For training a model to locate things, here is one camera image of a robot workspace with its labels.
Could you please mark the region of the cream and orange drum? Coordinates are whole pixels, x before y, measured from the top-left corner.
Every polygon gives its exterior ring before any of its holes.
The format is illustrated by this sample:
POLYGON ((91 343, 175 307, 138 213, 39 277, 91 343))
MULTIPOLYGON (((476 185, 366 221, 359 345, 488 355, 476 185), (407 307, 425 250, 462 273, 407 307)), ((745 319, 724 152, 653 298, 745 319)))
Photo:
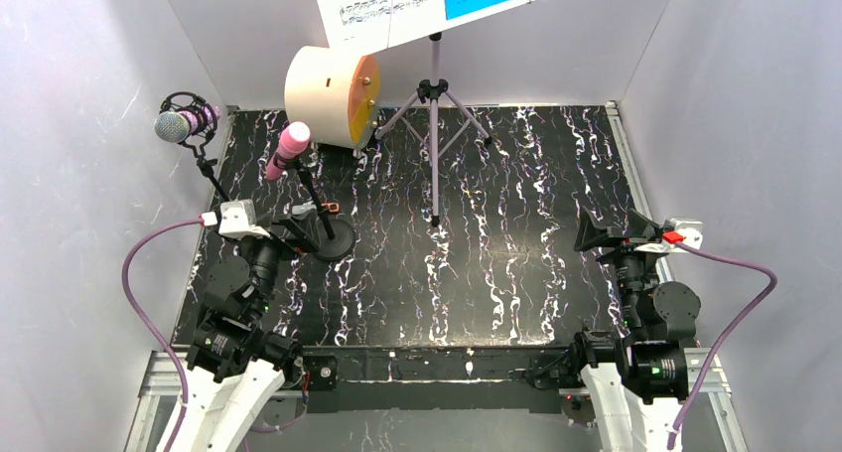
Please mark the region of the cream and orange drum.
POLYGON ((313 143, 359 156, 378 125, 380 88, 374 55, 305 46, 285 78, 287 119, 306 124, 313 143))

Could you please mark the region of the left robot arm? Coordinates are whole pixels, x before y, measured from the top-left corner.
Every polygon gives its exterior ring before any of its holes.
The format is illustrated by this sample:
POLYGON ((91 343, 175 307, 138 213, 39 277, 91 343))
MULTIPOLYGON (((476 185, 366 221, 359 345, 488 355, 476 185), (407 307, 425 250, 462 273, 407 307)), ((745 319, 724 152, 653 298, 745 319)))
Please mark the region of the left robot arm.
POLYGON ((203 316, 185 358, 175 361, 181 391, 159 451, 234 451, 285 385, 309 398, 301 346, 260 326, 285 248, 259 227, 237 246, 212 268, 203 316))

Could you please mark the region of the silver tripod music stand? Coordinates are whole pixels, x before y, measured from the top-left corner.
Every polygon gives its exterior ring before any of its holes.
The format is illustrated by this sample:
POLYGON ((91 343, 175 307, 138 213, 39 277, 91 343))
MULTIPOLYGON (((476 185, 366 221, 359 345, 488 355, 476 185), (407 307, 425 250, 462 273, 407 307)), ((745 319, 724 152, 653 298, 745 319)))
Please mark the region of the silver tripod music stand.
POLYGON ((384 125, 381 125, 374 130, 373 139, 376 143, 378 143, 387 133, 389 133, 396 126, 396 124, 399 121, 403 121, 407 125, 407 129, 410 131, 410 133, 414 133, 413 127, 406 120, 407 111, 416 104, 428 104, 428 134, 425 137, 421 137, 419 133, 416 133, 416 138, 427 148, 428 162, 431 167, 432 207, 430 214, 430 225, 432 227, 438 227, 441 222, 439 193, 439 164, 441 155, 444 154, 447 151, 447 149, 450 148, 455 143, 455 141, 467 131, 469 127, 473 127, 479 132, 479 134, 482 137, 483 144, 485 146, 490 146, 493 143, 493 137, 483 127, 479 120, 467 109, 467 107, 450 92, 449 83, 444 78, 440 77, 440 49, 442 33, 434 33, 430 35, 428 39, 431 42, 432 54, 430 77, 419 81, 415 92, 410 96, 410 98, 402 106, 399 107, 397 112, 393 114, 385 122, 384 125), (446 142, 444 146, 440 145, 439 136, 439 111, 441 97, 445 97, 446 99, 450 100, 465 118, 465 121, 463 122, 462 126, 446 142))

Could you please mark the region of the pink microphone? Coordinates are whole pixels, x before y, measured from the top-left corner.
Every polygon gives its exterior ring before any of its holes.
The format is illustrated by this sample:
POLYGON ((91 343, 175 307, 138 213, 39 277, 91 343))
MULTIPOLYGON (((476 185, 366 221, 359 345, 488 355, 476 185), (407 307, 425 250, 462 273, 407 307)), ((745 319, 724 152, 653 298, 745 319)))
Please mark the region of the pink microphone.
POLYGON ((311 143, 311 130, 302 121, 291 122, 279 137, 275 151, 269 157, 265 167, 265 178, 278 180, 282 173, 299 155, 304 153, 311 143))

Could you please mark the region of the blue mesh microphone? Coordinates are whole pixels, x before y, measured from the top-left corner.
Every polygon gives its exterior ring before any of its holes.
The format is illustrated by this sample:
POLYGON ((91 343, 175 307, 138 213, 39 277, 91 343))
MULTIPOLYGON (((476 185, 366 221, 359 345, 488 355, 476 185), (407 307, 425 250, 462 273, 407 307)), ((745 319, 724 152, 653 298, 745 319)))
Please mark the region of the blue mesh microphone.
POLYGON ((221 112, 216 106, 199 105, 162 111, 153 124, 154 133, 170 143, 215 131, 221 112))

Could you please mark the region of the orange and grey marker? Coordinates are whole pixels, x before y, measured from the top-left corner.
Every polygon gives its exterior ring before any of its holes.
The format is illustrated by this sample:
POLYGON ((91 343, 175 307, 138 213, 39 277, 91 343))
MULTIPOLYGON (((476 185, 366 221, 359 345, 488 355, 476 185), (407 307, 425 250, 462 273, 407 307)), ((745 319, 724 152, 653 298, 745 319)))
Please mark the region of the orange and grey marker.
POLYGON ((302 216, 308 212, 327 212, 330 215, 337 215, 341 212, 341 206, 336 202, 321 203, 318 207, 313 202, 293 206, 290 213, 293 216, 302 216))

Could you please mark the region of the black tripod mic stand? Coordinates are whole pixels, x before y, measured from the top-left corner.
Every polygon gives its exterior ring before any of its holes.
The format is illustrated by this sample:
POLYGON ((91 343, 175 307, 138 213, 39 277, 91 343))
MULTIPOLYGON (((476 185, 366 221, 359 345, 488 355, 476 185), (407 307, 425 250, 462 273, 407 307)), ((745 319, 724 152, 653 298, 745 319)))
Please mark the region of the black tripod mic stand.
MULTIPOLYGON (((162 111, 165 111, 165 110, 175 110, 175 109, 179 109, 179 108, 183 108, 183 107, 199 106, 199 105, 205 105, 205 104, 209 105, 209 106, 215 106, 215 105, 212 105, 212 104, 208 103, 203 97, 201 97, 201 96, 199 96, 195 93, 192 93, 192 92, 189 92, 189 91, 176 91, 174 93, 169 94, 167 97, 164 98, 164 100, 162 101, 162 103, 160 105, 159 114, 162 111)), ((205 135, 194 135, 194 136, 189 137, 184 142, 172 143, 172 144, 177 144, 177 145, 182 146, 186 149, 189 149, 192 152, 193 157, 196 160, 197 167, 199 168, 201 174, 211 182, 211 184, 212 184, 216 194, 219 196, 219 198, 223 202, 228 202, 229 201, 229 195, 222 188, 222 186, 221 186, 221 184, 220 184, 220 182, 217 179, 216 174, 215 174, 214 167, 217 164, 217 160, 216 159, 210 159, 208 157, 208 154, 207 154, 207 151, 206 151, 206 147, 215 138, 216 131, 218 129, 218 125, 219 125, 220 121, 221 121, 221 116, 220 116, 220 120, 217 122, 217 126, 216 126, 215 131, 212 131, 212 132, 207 133, 205 135)))

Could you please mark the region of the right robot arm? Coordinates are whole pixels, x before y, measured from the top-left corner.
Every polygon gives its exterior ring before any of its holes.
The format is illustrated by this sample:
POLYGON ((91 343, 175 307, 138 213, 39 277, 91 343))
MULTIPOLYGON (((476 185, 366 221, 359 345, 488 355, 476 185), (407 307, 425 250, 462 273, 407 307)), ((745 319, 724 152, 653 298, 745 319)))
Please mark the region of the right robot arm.
POLYGON ((696 336, 701 300, 686 284, 660 280, 660 258, 703 240, 701 222, 670 219, 660 225, 631 210, 625 228, 600 226, 579 212, 575 250, 601 251, 598 262, 615 273, 625 332, 583 330, 565 348, 530 361, 523 376, 538 389, 583 386, 593 404, 606 451, 662 451, 690 395, 685 351, 696 336))

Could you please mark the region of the black round-base mic stand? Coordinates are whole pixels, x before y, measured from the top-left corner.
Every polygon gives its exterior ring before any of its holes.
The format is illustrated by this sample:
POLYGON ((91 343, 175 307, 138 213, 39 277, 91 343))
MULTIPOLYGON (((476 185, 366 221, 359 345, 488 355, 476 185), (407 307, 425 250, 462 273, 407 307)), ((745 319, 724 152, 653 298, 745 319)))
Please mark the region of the black round-base mic stand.
MULTIPOLYGON (((300 184, 310 195, 311 202, 318 207, 322 203, 322 197, 318 194, 313 176, 310 170, 298 158, 288 167, 291 167, 297 174, 300 184)), ((340 261, 348 256, 355 245, 356 233, 353 226, 342 219, 336 218, 327 212, 308 212, 302 216, 293 216, 291 213, 280 219, 314 219, 318 220, 318 234, 321 248, 313 254, 325 262, 340 261)))

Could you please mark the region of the white sheet music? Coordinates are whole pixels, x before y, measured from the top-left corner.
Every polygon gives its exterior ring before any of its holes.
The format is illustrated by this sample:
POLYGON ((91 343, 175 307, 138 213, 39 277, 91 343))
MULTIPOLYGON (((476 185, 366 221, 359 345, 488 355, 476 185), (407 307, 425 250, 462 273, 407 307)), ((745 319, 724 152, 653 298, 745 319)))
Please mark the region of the white sheet music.
POLYGON ((317 0, 331 49, 373 54, 539 0, 509 0, 448 20, 445 0, 317 0))

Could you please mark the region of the aluminium frame rail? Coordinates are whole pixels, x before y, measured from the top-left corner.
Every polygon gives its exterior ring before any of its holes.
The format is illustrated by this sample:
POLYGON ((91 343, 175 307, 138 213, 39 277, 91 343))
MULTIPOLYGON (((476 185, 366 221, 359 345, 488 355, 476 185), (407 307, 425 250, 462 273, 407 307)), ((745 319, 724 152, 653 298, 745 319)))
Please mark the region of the aluminium frame rail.
MULTIPOLYGON (((304 347, 295 359, 309 374, 311 413, 438 409, 529 409, 564 414, 572 424, 595 426, 597 395, 579 379, 538 373, 561 356, 562 348, 526 347, 304 347)), ((725 451, 749 451, 718 360, 701 388, 725 451)), ((125 451, 155 451, 162 442, 174 399, 180 392, 176 368, 153 353, 125 451)))

